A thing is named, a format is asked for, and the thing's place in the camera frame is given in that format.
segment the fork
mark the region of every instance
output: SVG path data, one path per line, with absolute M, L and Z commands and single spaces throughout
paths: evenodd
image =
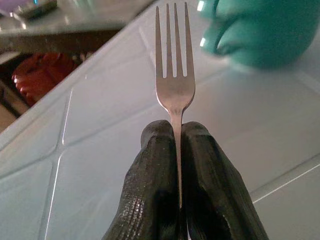
M 183 221 L 183 192 L 182 192 L 182 169 L 181 169 L 181 124 L 182 116 L 186 108 L 191 104 L 195 96 L 195 72 L 192 54 L 190 23 L 187 3 L 184 3 L 185 17 L 185 45 L 186 45 L 186 71 L 184 76 L 182 67 L 181 45 L 179 35 L 179 24 L 177 14 L 177 4 L 174 4 L 174 27 L 175 27 L 175 46 L 176 46 L 176 77 L 173 75 L 171 31 L 169 4 L 166 5 L 166 77 L 163 76 L 162 46 L 159 8 L 155 12 L 155 75 L 156 75 L 156 96 L 162 107 L 170 115 L 171 125 L 176 147 L 176 162 L 178 172 L 178 191 L 179 191 L 179 220 Z M 186 234 L 185 227 L 180 223 L 180 238 Z

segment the green object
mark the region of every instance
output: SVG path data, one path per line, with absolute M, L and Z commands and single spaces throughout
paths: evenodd
M 201 47 L 257 68 L 274 68 L 299 57 L 315 37 L 320 0 L 200 0 L 212 18 Z

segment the fork handle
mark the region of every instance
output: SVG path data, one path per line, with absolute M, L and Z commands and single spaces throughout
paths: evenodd
M 175 140 L 176 149 L 176 166 L 178 173 L 178 191 L 179 191 L 179 240 L 187 239 L 187 220 L 183 205 L 183 192 L 182 192 L 182 167 L 181 167 L 181 124 L 182 124 L 182 110 L 169 112 L 171 118 L 171 125 L 173 128 L 173 135 Z

